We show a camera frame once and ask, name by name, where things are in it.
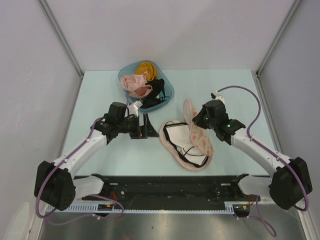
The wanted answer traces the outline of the floral mesh laundry bag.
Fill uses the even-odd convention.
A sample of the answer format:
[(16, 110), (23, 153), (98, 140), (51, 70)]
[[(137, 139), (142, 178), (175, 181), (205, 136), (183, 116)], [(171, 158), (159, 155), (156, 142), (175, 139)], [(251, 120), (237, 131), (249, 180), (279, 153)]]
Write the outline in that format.
[(192, 119), (197, 115), (197, 111), (193, 106), (193, 103), (190, 99), (186, 99), (183, 102), (183, 117), (184, 121), (189, 126), (190, 137), (193, 144), (205, 155), (213, 158), (214, 156), (214, 147), (210, 140), (209, 134), (203, 128), (200, 128), (194, 125)]

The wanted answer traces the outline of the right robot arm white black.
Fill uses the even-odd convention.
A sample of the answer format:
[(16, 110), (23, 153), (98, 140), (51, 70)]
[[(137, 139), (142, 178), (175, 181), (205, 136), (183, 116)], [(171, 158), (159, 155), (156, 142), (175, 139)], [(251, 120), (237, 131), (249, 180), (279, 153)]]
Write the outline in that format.
[(217, 138), (242, 151), (267, 173), (268, 177), (242, 174), (230, 188), (231, 196), (242, 201), (248, 195), (270, 198), (280, 208), (288, 210), (304, 200), (303, 211), (309, 208), (308, 194), (313, 191), (308, 166), (300, 157), (291, 158), (256, 140), (246, 126), (229, 118), (221, 100), (210, 100), (192, 119), (203, 129), (211, 129)]

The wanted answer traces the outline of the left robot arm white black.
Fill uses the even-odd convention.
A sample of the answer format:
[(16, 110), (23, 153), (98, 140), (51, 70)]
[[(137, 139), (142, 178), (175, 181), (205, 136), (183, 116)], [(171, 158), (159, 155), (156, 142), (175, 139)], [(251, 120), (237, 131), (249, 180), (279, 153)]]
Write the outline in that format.
[(143, 115), (143, 125), (140, 125), (138, 105), (137, 102), (131, 105), (113, 102), (108, 112), (93, 122), (87, 136), (72, 150), (52, 162), (43, 161), (36, 173), (36, 204), (44, 202), (55, 210), (64, 211), (74, 200), (87, 196), (107, 199), (111, 188), (106, 177), (97, 173), (79, 179), (75, 176), (95, 153), (119, 134), (128, 134), (132, 140), (159, 137), (147, 114)]

